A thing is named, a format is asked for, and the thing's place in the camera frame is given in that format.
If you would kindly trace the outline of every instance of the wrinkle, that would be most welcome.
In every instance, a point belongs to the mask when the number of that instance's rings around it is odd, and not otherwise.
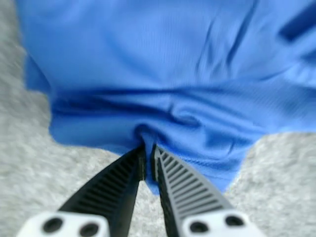
[[[244,18],[244,20],[243,20],[243,22],[238,30],[235,42],[227,54],[226,65],[228,66],[228,68],[230,68],[229,65],[231,65],[231,63],[232,63],[232,61],[233,61],[233,59],[234,59],[234,57],[239,49],[239,46],[240,46],[242,40],[244,39],[244,37],[247,33],[247,29],[250,25],[251,19],[254,16],[254,13],[257,9],[257,6],[258,6],[258,0],[255,0],[251,9],[247,13],[246,17]]]

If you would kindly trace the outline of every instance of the robotic arm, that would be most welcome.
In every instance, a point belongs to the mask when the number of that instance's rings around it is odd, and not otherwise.
[[[144,147],[123,155],[57,212],[29,219],[17,237],[126,237],[145,160]],[[265,236],[184,161],[155,146],[151,163],[168,237]]]

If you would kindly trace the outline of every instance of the blue fabric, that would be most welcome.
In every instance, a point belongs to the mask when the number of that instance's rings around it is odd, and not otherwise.
[[[263,135],[316,131],[314,1],[16,4],[26,86],[48,96],[59,143],[157,143],[224,191]]]

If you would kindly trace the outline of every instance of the floor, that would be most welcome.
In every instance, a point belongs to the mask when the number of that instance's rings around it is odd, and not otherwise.
[[[57,209],[117,157],[54,143],[44,96],[23,88],[23,49],[14,8],[0,1],[0,233],[14,236],[23,222]],[[269,237],[316,233],[316,134],[264,137],[249,152],[226,193]],[[159,198],[141,184],[131,237],[165,237]]]

